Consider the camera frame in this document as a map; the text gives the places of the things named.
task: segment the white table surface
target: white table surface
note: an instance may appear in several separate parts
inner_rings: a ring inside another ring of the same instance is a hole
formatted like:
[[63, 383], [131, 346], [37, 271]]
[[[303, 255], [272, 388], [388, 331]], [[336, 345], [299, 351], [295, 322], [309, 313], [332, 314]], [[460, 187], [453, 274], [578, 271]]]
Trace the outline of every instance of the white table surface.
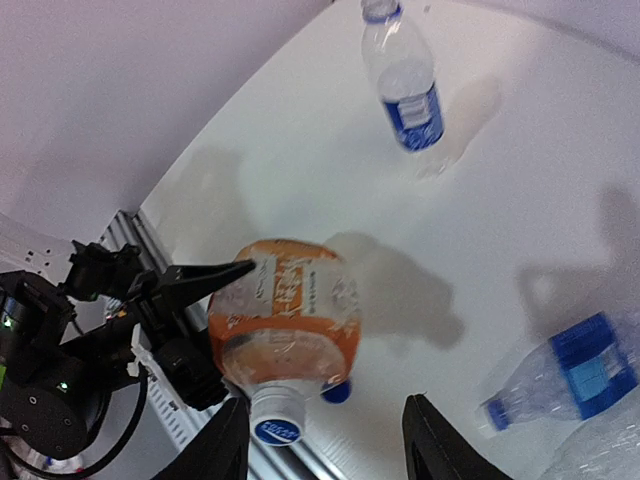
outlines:
[[444, 175], [411, 176], [365, 78], [359, 2], [339, 0], [209, 122], [143, 211], [175, 262], [294, 237], [351, 263], [366, 314], [354, 393], [309, 402], [306, 435], [347, 478], [406, 478], [402, 410], [427, 391], [482, 454], [534, 479], [575, 424], [485, 440], [473, 412], [542, 336], [639, 291], [640, 67], [504, 13], [408, 3], [464, 152]]

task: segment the bottle cap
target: bottle cap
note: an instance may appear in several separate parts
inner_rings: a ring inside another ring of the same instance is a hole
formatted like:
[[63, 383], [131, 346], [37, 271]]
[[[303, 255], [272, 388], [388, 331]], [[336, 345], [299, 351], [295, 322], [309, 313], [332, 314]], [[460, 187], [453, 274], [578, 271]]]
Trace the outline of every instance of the bottle cap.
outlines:
[[509, 419], [501, 400], [493, 398], [478, 407], [475, 411], [475, 421], [478, 430], [485, 438], [493, 438], [498, 432], [506, 430]]
[[322, 392], [322, 398], [328, 403], [340, 404], [347, 401], [351, 396], [351, 380], [346, 379], [344, 382], [335, 387]]
[[274, 447], [297, 442], [304, 433], [304, 403], [304, 397], [293, 388], [261, 388], [251, 399], [251, 431]]
[[385, 23], [402, 13], [398, 0], [362, 0], [362, 18], [367, 23]]

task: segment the black cable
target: black cable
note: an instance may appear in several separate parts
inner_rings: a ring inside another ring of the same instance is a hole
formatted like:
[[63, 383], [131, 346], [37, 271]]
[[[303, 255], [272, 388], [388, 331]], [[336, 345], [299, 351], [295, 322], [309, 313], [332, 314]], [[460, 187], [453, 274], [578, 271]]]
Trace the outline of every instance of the black cable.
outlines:
[[107, 416], [107, 410], [109, 410], [109, 403], [111, 403], [111, 392], [105, 393], [102, 397], [102, 401], [100, 402], [100, 410], [98, 411], [96, 420], [95, 422], [93, 422], [93, 425], [91, 425], [91, 428], [87, 433], [87, 445], [85, 448], [89, 447], [89, 445], [95, 442], [96, 438], [98, 437], [100, 428], [102, 428], [104, 419]]
[[7, 445], [4, 440], [0, 440], [0, 450], [2, 450], [12, 462], [18, 464], [20, 467], [28, 470], [33, 473], [37, 477], [45, 478], [49, 480], [82, 480], [91, 475], [95, 475], [104, 467], [106, 467], [111, 461], [118, 456], [118, 454], [122, 451], [124, 446], [133, 436], [133, 432], [135, 432], [138, 423], [140, 423], [140, 419], [142, 418], [142, 412], [144, 411], [144, 405], [147, 401], [147, 387], [148, 387], [148, 379], [147, 379], [147, 371], [144, 367], [140, 366], [140, 392], [138, 393], [138, 400], [136, 401], [136, 407], [133, 410], [133, 414], [131, 415], [131, 420], [129, 420], [129, 424], [127, 428], [124, 429], [122, 435], [115, 443], [111, 450], [109, 450], [104, 457], [98, 460], [93, 465], [87, 467], [82, 472], [78, 473], [50, 473], [45, 472], [44, 470], [40, 470], [39, 468], [34, 467], [33, 465], [24, 461], [21, 457], [18, 456], [11, 447]]
[[76, 331], [78, 335], [80, 336], [84, 335], [84, 332], [80, 328], [80, 325], [78, 325], [78, 321], [75, 318], [71, 319], [71, 325], [73, 325], [73, 329]]

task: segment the plastic bottle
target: plastic bottle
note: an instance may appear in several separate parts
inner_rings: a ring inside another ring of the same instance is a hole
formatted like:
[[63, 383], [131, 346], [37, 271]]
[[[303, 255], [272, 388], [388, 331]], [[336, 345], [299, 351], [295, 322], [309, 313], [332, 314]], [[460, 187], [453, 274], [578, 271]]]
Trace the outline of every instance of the plastic bottle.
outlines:
[[487, 436], [541, 417], [586, 420], [638, 385], [640, 314], [598, 313], [531, 352], [477, 416]]
[[396, 140], [430, 173], [446, 167], [444, 123], [431, 50], [397, 0], [362, 0], [362, 58]]
[[640, 389], [585, 422], [556, 451], [540, 480], [637, 480]]
[[216, 293], [216, 364], [251, 397], [251, 431], [272, 446], [304, 434], [305, 401], [347, 380], [360, 341], [355, 283], [320, 245], [265, 240], [237, 260], [257, 267]]

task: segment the white wall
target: white wall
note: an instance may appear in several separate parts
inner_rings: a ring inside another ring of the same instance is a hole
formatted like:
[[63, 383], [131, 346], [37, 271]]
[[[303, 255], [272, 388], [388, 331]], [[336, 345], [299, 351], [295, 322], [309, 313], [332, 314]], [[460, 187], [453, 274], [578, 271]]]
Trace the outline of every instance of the white wall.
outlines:
[[329, 0], [4, 0], [0, 212], [96, 239]]
[[470, 0], [472, 2], [546, 20], [567, 33], [640, 62], [638, 0]]

